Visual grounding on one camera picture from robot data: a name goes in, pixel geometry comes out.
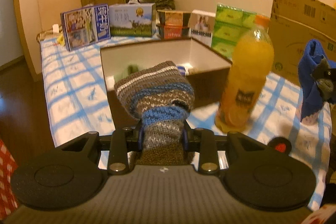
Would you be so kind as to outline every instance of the green cloth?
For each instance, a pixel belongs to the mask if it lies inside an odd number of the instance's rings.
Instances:
[[[120,74],[117,74],[114,76],[114,82],[118,82],[121,79],[126,78],[127,76],[130,76],[133,73],[136,73],[138,71],[143,70],[144,68],[140,68],[138,65],[128,65],[126,69]]]

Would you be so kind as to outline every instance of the white open box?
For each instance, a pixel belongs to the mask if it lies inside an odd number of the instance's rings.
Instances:
[[[107,98],[116,128],[137,124],[122,107],[109,79],[128,65],[150,68],[165,61],[176,65],[189,63],[197,73],[187,75],[195,93],[194,107],[217,102],[221,98],[231,61],[193,38],[135,42],[100,49]]]

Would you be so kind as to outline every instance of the wooden floor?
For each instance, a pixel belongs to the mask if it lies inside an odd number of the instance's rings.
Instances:
[[[54,147],[43,82],[25,60],[0,71],[0,138],[18,165]]]

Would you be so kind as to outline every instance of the barcode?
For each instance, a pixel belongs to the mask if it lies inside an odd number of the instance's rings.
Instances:
[[[315,17],[316,8],[313,8],[312,6],[309,6],[307,4],[304,5],[304,11],[303,13],[309,17]]]

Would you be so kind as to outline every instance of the red button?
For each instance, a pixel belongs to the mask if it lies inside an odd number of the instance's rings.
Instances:
[[[281,153],[285,153],[286,152],[286,145],[284,144],[284,143],[278,143],[275,147],[274,147],[274,149],[276,150],[276,151],[279,151],[279,152],[281,152]]]

